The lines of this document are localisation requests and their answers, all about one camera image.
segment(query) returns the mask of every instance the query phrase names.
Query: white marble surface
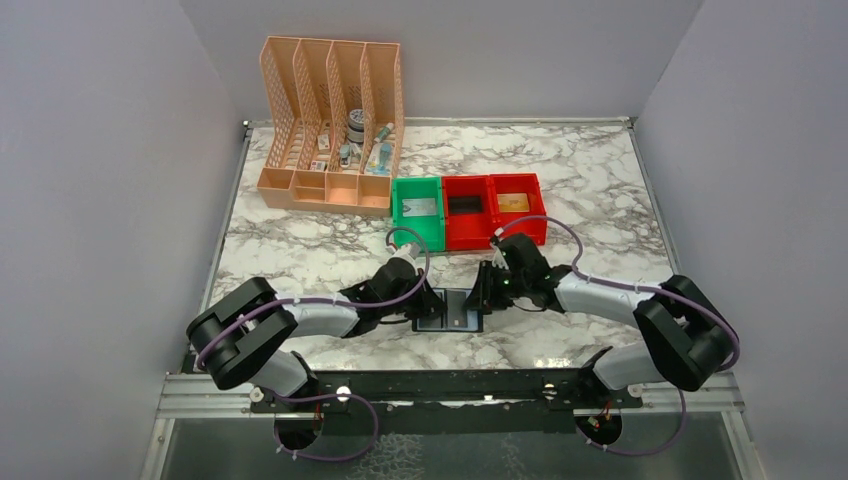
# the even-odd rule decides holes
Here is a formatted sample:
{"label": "white marble surface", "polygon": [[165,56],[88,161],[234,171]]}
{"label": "white marble surface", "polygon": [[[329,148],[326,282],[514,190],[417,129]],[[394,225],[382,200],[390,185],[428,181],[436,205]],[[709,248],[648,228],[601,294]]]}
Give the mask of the white marble surface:
{"label": "white marble surface", "polygon": [[[327,293],[371,276],[387,258],[390,218],[331,215],[265,206],[256,189],[273,130],[254,130],[218,269],[213,302],[252,276],[278,291]],[[574,226],[586,244],[584,271],[631,281],[671,275],[630,136],[611,127],[407,127],[400,176],[535,172],[548,214]],[[574,243],[555,227],[542,247],[569,263]],[[480,260],[433,259],[430,283],[470,288]],[[414,333],[384,325],[353,339],[287,340],[314,369],[471,369],[579,366],[600,348],[639,338],[635,329],[583,314],[485,317],[480,334]]]}

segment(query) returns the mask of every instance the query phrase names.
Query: peach plastic organizer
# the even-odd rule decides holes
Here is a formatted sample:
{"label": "peach plastic organizer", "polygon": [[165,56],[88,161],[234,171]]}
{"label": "peach plastic organizer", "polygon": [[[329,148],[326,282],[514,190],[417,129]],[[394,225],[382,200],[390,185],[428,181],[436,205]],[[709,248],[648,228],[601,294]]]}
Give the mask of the peach plastic organizer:
{"label": "peach plastic organizer", "polygon": [[[257,185],[271,208],[391,215],[392,178],[403,144],[403,82],[400,45],[312,38],[268,37],[259,57],[274,143]],[[362,159],[354,168],[339,162],[348,112],[364,112]],[[390,175],[365,173],[377,132],[394,123],[384,140],[392,145]],[[318,150],[328,135],[330,150]],[[313,161],[326,171],[310,170]]]}

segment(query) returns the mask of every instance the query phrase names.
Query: white wall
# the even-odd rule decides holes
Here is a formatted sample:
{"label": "white wall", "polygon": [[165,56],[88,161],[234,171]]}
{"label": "white wall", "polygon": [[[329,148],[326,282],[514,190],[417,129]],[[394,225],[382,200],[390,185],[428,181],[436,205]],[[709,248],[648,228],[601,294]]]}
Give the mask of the white wall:
{"label": "white wall", "polygon": [[848,3],[706,0],[637,135],[771,479],[848,467]]}
{"label": "white wall", "polygon": [[0,477],[138,477],[240,129],[176,0],[0,5]]}
{"label": "white wall", "polygon": [[638,115],[702,0],[180,0],[242,115],[268,35],[400,42],[410,116]]}

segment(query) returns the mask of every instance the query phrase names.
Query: paper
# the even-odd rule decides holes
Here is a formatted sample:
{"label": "paper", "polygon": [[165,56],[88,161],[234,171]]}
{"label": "paper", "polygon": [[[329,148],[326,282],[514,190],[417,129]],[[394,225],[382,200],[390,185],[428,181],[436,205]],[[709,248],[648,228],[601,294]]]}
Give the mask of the paper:
{"label": "paper", "polygon": [[330,149],[330,136],[318,135],[318,151],[324,152]]}
{"label": "paper", "polygon": [[436,214],[435,198],[404,198],[401,200],[404,217],[426,217]]}
{"label": "paper", "polygon": [[501,213],[529,212],[530,202],[527,201],[526,193],[500,193],[498,209]]}

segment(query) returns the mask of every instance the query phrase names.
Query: plastic bin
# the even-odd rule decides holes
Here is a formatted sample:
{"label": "plastic bin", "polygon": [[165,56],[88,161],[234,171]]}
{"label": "plastic bin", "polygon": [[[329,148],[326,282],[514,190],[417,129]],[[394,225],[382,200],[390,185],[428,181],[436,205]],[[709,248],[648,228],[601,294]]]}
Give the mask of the plastic bin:
{"label": "plastic bin", "polygon": [[[445,249],[445,212],[440,177],[396,178],[392,184],[392,216],[395,226],[409,227],[418,232],[431,252]],[[415,237],[406,232],[397,232],[394,236],[398,246],[414,240]]]}
{"label": "plastic bin", "polygon": [[[535,173],[498,174],[489,175],[489,178],[494,187],[494,201],[497,205],[495,223],[498,227],[528,215],[546,215],[539,179]],[[544,220],[528,220],[504,233],[517,232],[527,234],[536,245],[544,245],[548,224]]]}
{"label": "plastic bin", "polygon": [[[257,185],[265,204],[390,215],[404,131],[400,45],[269,37],[260,65],[274,121],[274,142]],[[354,108],[365,113],[363,160],[343,168],[339,149]],[[385,140],[393,146],[390,175],[362,181],[360,177],[373,177],[364,173],[365,160],[376,132],[388,122],[395,124]],[[329,150],[318,149],[319,135],[329,137]],[[311,170],[313,161],[326,162],[326,170]]]}
{"label": "plastic bin", "polygon": [[442,177],[448,250],[484,250],[495,233],[497,202],[487,176]]}

